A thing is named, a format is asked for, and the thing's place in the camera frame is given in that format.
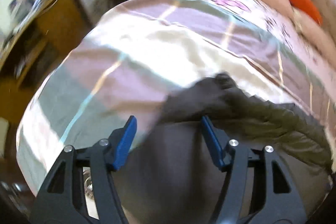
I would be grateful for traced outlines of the wooden side cabinet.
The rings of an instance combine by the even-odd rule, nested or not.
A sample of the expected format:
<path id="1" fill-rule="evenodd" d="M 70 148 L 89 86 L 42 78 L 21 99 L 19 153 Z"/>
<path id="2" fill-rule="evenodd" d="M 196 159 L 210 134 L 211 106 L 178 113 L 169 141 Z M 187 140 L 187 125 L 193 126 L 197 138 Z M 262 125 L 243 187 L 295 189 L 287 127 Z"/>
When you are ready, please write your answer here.
<path id="1" fill-rule="evenodd" d="M 28 102 L 46 75 L 91 30 L 79 0 L 46 0 L 1 54 L 1 118 L 9 123 L 1 148 L 14 148 L 15 132 Z"/>

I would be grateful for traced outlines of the dark brown hooded puffer jacket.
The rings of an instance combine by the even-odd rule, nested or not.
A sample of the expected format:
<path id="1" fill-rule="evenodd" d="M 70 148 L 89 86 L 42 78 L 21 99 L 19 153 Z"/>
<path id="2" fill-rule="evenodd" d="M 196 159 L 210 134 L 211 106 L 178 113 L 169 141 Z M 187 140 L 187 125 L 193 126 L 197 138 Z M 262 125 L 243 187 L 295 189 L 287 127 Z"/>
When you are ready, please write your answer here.
<path id="1" fill-rule="evenodd" d="M 173 93 L 114 175 L 141 223 L 305 223 L 333 192 L 325 129 L 226 73 Z"/>

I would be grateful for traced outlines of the pink plaid cartoon bed sheet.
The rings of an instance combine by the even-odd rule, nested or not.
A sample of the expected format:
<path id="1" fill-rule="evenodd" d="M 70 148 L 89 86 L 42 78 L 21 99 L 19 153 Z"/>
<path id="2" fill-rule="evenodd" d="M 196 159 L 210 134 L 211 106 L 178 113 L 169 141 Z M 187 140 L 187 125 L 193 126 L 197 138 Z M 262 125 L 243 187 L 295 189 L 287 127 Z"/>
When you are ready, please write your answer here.
<path id="1" fill-rule="evenodd" d="M 323 126 L 335 161 L 335 43 L 286 0 L 129 0 L 43 81 L 17 130 L 17 162 L 37 194 L 61 149 L 138 120 L 149 131 L 166 97 L 226 71 L 248 95 L 294 103 Z"/>

